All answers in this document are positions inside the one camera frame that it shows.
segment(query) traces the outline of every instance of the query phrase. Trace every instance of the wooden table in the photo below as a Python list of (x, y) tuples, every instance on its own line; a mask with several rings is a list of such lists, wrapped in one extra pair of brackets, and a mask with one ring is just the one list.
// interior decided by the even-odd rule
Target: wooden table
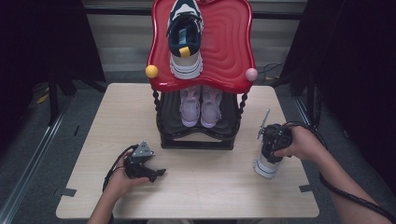
[[(162, 149), (149, 84), (111, 84), (98, 109), (67, 184), (74, 197), (63, 196), (59, 218), (88, 218), (101, 193), (107, 171), (130, 145), (146, 141), (155, 156), (146, 166), (166, 168), (154, 183), (132, 189), (113, 211), (119, 218), (263, 218), (316, 217), (318, 206), (307, 185), (302, 163), (285, 158), (273, 179), (255, 173), (260, 154), (257, 133), (267, 108), (267, 124), (283, 123), (271, 87), (253, 86), (242, 114), (233, 150)], [(207, 140), (195, 133), (185, 138)]]

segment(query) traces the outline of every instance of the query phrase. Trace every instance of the person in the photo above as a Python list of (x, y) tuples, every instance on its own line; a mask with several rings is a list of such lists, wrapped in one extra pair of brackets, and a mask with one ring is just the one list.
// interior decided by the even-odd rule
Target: person
[[(337, 160), (310, 131), (304, 127), (296, 126), (291, 128), (291, 132), (293, 136), (291, 145), (276, 151), (276, 156), (295, 156), (301, 160), (312, 161), (318, 167), (323, 178), (332, 186), (360, 197), (370, 203), (377, 204), (375, 200), (346, 173)], [(121, 167), (122, 163), (123, 160), (120, 160), (118, 167)], [(129, 179), (122, 168), (117, 169), (113, 176), (111, 176), (108, 186), (93, 210), (88, 223), (108, 223), (111, 217), (111, 211), (117, 199), (126, 194), (130, 188), (141, 186), (148, 181), (147, 178)], [(330, 194), (342, 223), (391, 223), (386, 217), (379, 215), (369, 208), (354, 203), (331, 191)], [(256, 220), (254, 223), (261, 224), (266, 222), (265, 220)]]

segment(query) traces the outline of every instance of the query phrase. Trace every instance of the red plastic tray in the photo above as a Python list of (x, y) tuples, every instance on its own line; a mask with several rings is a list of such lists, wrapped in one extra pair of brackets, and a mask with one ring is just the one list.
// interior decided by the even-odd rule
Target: red plastic tray
[(156, 0), (152, 8), (154, 37), (148, 65), (159, 73), (149, 78), (156, 91), (179, 91), (204, 84), (231, 93), (249, 92), (252, 81), (246, 71), (255, 68), (250, 46), (251, 7), (246, 0), (197, 0), (204, 19), (201, 41), (203, 71), (194, 79), (178, 79), (170, 70), (170, 51), (166, 36), (169, 14), (175, 0)]

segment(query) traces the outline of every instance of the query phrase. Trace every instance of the shoe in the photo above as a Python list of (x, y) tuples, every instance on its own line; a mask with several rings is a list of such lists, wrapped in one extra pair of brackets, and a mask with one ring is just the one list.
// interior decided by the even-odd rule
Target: shoe
[(221, 119), (220, 102), (222, 91), (204, 86), (202, 97), (201, 124), (206, 128), (213, 128)]
[(199, 49), (203, 29), (204, 21), (195, 0), (176, 0), (166, 31), (170, 68), (175, 77), (192, 79), (201, 74), (203, 61)]
[(200, 116), (201, 85), (188, 87), (180, 91), (180, 116), (181, 122), (186, 127), (194, 126)]

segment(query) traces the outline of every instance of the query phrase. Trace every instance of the black and white sneaker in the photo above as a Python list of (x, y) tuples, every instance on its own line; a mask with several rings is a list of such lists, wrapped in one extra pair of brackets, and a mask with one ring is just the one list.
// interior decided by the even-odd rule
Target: black and white sneaker
[(192, 79), (201, 74), (203, 29), (204, 21), (195, 0), (176, 0), (166, 32), (171, 50), (170, 67), (175, 77)]

